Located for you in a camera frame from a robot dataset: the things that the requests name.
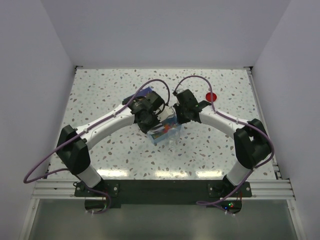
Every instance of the speckled floor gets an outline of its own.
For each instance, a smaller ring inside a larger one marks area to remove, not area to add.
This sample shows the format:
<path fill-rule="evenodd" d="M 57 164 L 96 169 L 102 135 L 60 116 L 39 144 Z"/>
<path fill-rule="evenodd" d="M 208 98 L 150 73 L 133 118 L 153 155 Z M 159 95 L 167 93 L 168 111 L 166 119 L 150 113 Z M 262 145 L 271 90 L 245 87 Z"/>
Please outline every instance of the speckled floor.
<path fill-rule="evenodd" d="M 259 118 L 246 70 L 211 69 L 78 69 L 63 119 L 63 127 L 89 123 L 110 112 L 150 79 L 167 82 L 170 91 L 188 75 L 201 75 L 217 95 L 215 106 L 239 118 Z M 150 85 L 163 99 L 162 83 Z M 189 88 L 198 101 L 208 92 L 206 82 L 187 79 L 179 89 Z M 170 105 L 176 102 L 171 95 Z M 128 126 L 98 143 L 91 151 L 92 165 L 105 179 L 221 179 L 236 161 L 233 140 L 204 124 L 190 122 L 181 128 L 178 150 L 172 153 L 166 140 L 153 145 L 137 125 Z M 64 168 L 53 156 L 50 171 Z M 69 172 L 51 179 L 76 179 Z M 272 163 L 257 169 L 249 179 L 276 179 Z"/>

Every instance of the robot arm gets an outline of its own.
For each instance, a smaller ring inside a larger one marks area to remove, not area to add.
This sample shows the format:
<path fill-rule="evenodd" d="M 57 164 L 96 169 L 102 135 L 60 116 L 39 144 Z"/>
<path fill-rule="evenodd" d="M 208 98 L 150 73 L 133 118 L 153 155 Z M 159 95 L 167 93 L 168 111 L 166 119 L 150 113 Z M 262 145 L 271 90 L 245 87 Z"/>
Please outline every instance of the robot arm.
<path fill-rule="evenodd" d="M 128 107 L 116 115 L 115 113 L 122 109 L 127 102 L 128 99 L 125 99 L 114 110 L 90 123 L 77 128 L 67 125 L 61 130 L 58 146 L 77 134 L 85 132 L 81 137 L 56 153 L 73 175 L 95 190 L 103 190 L 105 187 L 101 176 L 91 165 L 89 150 L 115 131 L 134 123 L 137 123 L 140 130 L 146 133 L 160 123 L 159 119 L 166 118 L 165 115 L 168 112 L 166 111 L 168 106 L 164 105 L 164 100 L 155 91 L 152 91 L 146 97 L 134 99 Z M 97 124 L 108 117 L 110 117 L 108 120 Z"/>
<path fill-rule="evenodd" d="M 236 122 L 226 119 L 214 112 L 210 102 L 198 102 L 189 89 L 175 93 L 175 96 L 177 103 L 174 108 L 179 124 L 195 121 L 210 125 L 234 139 L 237 162 L 223 177 L 223 184 L 215 188 L 215 191 L 226 196 L 260 161 L 271 153 L 271 148 L 263 136 L 239 122 L 248 123 L 266 134 L 263 124 L 258 119 L 252 121 L 239 119 L 219 110 L 222 115 L 235 119 Z"/>

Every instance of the red marker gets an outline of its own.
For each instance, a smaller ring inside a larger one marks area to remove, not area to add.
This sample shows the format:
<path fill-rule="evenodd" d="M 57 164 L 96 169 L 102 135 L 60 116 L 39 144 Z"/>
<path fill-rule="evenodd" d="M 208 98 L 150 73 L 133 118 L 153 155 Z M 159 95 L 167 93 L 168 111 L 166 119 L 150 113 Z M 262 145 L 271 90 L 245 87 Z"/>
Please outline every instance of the red marker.
<path fill-rule="evenodd" d="M 213 95 L 213 101 L 216 101 L 217 100 L 217 95 L 215 93 L 212 93 Z M 206 95 L 205 95 L 205 99 L 211 103 L 211 92 L 208 92 Z"/>

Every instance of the black mounting plate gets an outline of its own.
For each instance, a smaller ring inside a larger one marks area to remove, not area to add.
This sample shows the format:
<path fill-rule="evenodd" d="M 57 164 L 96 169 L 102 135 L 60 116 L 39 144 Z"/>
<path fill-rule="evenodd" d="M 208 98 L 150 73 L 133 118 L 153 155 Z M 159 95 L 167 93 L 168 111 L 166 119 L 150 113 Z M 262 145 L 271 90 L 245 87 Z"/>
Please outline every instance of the black mounting plate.
<path fill-rule="evenodd" d="M 196 201 L 214 202 L 222 197 L 215 190 L 215 186 L 221 183 L 222 180 L 104 180 L 113 208 L 122 204 L 194 205 Z M 81 182 L 75 183 L 75 187 L 75 197 L 101 197 L 88 192 Z M 252 197 L 250 183 L 245 182 L 232 197 L 238 197 L 240 192 L 243 198 Z"/>

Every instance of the black joint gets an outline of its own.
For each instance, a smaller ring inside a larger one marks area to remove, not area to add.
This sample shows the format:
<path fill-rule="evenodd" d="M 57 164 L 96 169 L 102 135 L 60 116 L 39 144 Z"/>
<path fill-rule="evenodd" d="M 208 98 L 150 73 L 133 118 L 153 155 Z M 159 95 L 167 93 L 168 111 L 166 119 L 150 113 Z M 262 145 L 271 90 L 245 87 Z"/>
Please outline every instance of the black joint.
<path fill-rule="evenodd" d="M 228 180 L 227 175 L 225 175 L 222 181 L 218 182 L 213 186 L 213 190 L 219 194 L 221 198 L 227 196 L 236 187 Z"/>
<path fill-rule="evenodd" d="M 248 123 L 267 134 L 260 120 L 253 119 Z M 248 126 L 238 128 L 233 137 L 236 158 L 247 169 L 254 168 L 271 153 L 271 147 L 267 139 Z"/>
<path fill-rule="evenodd" d="M 77 132 L 70 125 L 65 126 L 60 133 L 57 146 L 75 137 Z M 73 175 L 78 175 L 86 170 L 90 165 L 88 146 L 80 137 L 67 144 L 56 154 Z"/>
<path fill-rule="evenodd" d="M 100 191 L 100 192 L 105 192 L 107 187 L 105 185 L 105 181 L 101 178 L 100 182 L 98 182 L 97 185 L 95 185 L 92 189 Z"/>
<path fill-rule="evenodd" d="M 199 113 L 210 103 L 207 101 L 198 102 L 189 89 L 179 92 L 175 96 L 179 102 L 179 104 L 173 105 L 177 122 L 179 124 L 189 123 L 190 121 L 201 123 Z"/>
<path fill-rule="evenodd" d="M 126 104 L 130 97 L 123 100 L 122 104 Z M 134 114 L 134 122 L 138 124 L 140 130 L 146 134 L 150 129 L 160 124 L 155 111 L 157 111 L 165 101 L 155 91 L 148 93 L 145 97 L 136 97 L 128 107 Z"/>

